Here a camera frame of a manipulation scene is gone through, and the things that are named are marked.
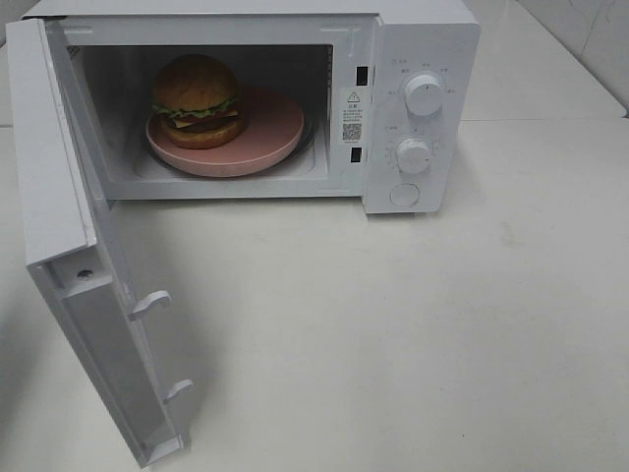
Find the white round door button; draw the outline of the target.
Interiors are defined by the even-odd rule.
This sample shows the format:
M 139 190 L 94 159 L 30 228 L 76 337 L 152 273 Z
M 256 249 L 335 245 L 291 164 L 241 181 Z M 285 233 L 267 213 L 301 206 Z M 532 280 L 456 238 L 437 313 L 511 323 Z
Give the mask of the white round door button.
M 389 199 L 397 207 L 413 207 L 419 201 L 420 195 L 421 191 L 416 185 L 403 183 L 390 191 Z

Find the pink round plate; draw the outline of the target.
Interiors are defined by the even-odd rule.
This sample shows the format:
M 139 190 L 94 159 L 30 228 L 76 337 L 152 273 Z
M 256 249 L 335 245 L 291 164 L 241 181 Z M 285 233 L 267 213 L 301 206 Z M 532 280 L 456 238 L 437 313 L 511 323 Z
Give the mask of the pink round plate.
M 230 178 L 265 170 L 296 148 L 303 135 L 305 114 L 297 101 L 269 88 L 246 87 L 242 99 L 247 127 L 220 147 L 177 147 L 155 116 L 145 124 L 147 140 L 162 161 L 189 174 Z

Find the burger with lettuce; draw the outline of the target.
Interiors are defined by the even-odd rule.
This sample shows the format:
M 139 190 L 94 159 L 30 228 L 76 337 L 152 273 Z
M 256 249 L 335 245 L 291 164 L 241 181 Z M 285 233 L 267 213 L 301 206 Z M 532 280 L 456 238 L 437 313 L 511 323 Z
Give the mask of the burger with lettuce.
M 235 75 L 202 54 L 177 57 L 158 72 L 151 106 L 166 137 L 179 148 L 218 148 L 248 124 Z

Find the white microwave door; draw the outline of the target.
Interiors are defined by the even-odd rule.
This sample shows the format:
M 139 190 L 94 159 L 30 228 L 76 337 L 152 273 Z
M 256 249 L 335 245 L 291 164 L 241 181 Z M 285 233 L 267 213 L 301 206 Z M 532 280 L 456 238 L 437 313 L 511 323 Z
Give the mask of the white microwave door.
M 109 202 L 93 105 L 58 22 L 6 27 L 26 265 L 139 466 L 181 449 L 144 316 L 170 294 L 134 291 Z

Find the glass microwave turntable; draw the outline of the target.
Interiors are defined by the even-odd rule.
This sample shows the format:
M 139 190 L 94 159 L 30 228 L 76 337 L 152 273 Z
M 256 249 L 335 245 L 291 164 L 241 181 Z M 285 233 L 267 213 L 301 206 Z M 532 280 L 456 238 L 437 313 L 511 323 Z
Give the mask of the glass microwave turntable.
M 200 177 L 236 178 L 265 171 L 307 147 L 315 127 L 252 120 L 245 131 L 229 143 L 208 149 L 187 149 L 171 143 L 158 120 L 146 122 L 145 135 L 151 149 L 171 167 Z

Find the white lower microwave knob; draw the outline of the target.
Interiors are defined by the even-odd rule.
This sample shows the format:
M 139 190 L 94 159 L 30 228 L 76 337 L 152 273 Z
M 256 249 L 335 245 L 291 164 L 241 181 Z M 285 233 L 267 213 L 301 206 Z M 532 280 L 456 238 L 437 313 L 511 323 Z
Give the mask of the white lower microwave knob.
M 419 174 L 431 165 L 431 151 L 425 141 L 406 139 L 396 149 L 397 165 L 401 172 Z

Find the white microwave knob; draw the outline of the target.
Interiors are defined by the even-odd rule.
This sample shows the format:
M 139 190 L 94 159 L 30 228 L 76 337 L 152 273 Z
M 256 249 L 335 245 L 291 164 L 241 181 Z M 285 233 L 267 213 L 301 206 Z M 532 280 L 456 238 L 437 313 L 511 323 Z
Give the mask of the white microwave knob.
M 430 116 L 442 106 L 444 85 L 433 72 L 422 71 L 410 77 L 402 90 L 407 109 L 415 116 Z
M 406 139 L 396 149 L 397 165 L 401 172 L 419 174 L 431 165 L 431 151 L 425 141 Z

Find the white microwave oven body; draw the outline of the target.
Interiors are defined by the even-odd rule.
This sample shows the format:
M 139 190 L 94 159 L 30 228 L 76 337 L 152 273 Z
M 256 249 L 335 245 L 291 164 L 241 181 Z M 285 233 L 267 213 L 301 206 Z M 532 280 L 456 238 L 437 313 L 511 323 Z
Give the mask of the white microwave oven body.
M 93 105 L 110 201 L 358 197 L 369 213 L 440 207 L 481 28 L 460 1 L 41 1 L 18 21 L 58 22 Z M 145 136 L 151 83 L 177 56 L 207 54 L 246 86 L 298 101 L 315 127 L 307 147 L 256 174 L 188 175 Z M 403 86 L 422 71 L 444 85 L 441 108 L 411 114 Z M 431 165 L 406 174 L 397 146 L 425 141 Z M 389 199 L 416 185 L 415 206 Z

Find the white upper microwave knob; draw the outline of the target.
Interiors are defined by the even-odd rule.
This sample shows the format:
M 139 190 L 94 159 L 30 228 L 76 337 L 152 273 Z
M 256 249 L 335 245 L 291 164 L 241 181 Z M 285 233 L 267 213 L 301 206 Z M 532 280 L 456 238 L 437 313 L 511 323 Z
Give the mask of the white upper microwave knob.
M 433 72 L 422 71 L 410 77 L 402 90 L 407 109 L 415 116 L 430 116 L 442 106 L 444 85 Z

